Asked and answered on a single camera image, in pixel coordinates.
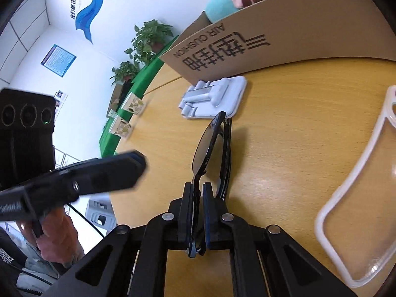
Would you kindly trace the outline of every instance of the hand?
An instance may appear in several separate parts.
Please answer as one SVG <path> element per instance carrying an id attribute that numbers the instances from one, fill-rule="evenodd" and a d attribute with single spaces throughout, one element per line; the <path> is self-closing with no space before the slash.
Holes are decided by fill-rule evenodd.
<path id="1" fill-rule="evenodd" d="M 30 221 L 17 221 L 23 236 L 38 247 L 44 260 L 56 263 L 69 263 L 77 251 L 78 233 L 72 219 L 63 207 L 52 210 L 42 221 L 44 234 L 37 240 L 32 233 Z"/>

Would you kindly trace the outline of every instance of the sunglasses lens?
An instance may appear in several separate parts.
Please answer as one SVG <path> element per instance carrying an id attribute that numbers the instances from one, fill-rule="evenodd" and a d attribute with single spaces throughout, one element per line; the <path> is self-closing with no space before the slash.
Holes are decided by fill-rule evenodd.
<path id="1" fill-rule="evenodd" d="M 210 141 L 213 137 L 213 133 L 215 132 L 214 130 L 215 124 L 211 122 L 209 126 L 206 128 L 205 132 L 202 135 L 201 141 L 198 144 L 197 150 L 194 155 L 194 160 L 193 160 L 193 173 L 197 174 L 200 167 L 203 164 L 203 161 L 207 155 L 207 151 L 209 149 Z"/>

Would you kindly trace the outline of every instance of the sunglasses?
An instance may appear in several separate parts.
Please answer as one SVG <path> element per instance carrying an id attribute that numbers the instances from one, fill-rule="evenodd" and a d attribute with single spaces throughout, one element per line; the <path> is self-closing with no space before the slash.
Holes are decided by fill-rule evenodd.
<path id="1" fill-rule="evenodd" d="M 199 221 L 199 198 L 201 191 L 199 190 L 199 181 L 201 176 L 205 175 L 207 165 L 213 153 L 216 140 L 218 136 L 223 140 L 223 153 L 221 157 L 221 166 L 219 173 L 219 181 L 216 192 L 216 198 L 225 200 L 227 197 L 227 190 L 230 181 L 231 173 L 231 118 L 226 118 L 225 112 L 219 112 L 215 118 L 210 122 L 195 151 L 193 159 L 193 219 L 191 228 L 191 239 L 189 249 L 187 251 L 189 257 L 194 258 L 197 253 L 203 255 L 205 253 L 204 240 L 201 240 L 197 247 L 197 238 L 203 234 L 203 227 L 198 227 Z"/>

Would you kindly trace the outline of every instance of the person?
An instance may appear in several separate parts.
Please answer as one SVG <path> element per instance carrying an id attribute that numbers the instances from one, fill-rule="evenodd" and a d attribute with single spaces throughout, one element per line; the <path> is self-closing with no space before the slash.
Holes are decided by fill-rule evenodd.
<path id="1" fill-rule="evenodd" d="M 17 222 L 17 226 L 23 239 L 0 228 L 2 272 L 7 275 L 6 284 L 15 286 L 20 295 L 40 296 L 61 275 L 53 263 L 68 269 L 84 256 L 84 250 L 72 219 L 63 207 L 52 210 L 45 217 L 42 221 L 44 234 L 37 239 L 31 222 Z"/>

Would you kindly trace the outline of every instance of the chinese characters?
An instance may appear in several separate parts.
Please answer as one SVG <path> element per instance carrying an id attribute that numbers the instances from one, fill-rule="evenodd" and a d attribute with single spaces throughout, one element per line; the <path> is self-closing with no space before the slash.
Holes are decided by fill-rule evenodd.
<path id="1" fill-rule="evenodd" d="M 215 65 L 218 61 L 224 61 L 226 57 L 236 57 L 263 45 L 271 45 L 263 34 L 244 39 L 239 32 L 233 32 L 194 52 L 190 57 L 183 59 L 183 63 L 191 70 L 200 71 L 209 65 Z"/>
<path id="2" fill-rule="evenodd" d="M 76 0 L 70 0 L 70 18 L 76 18 Z"/>

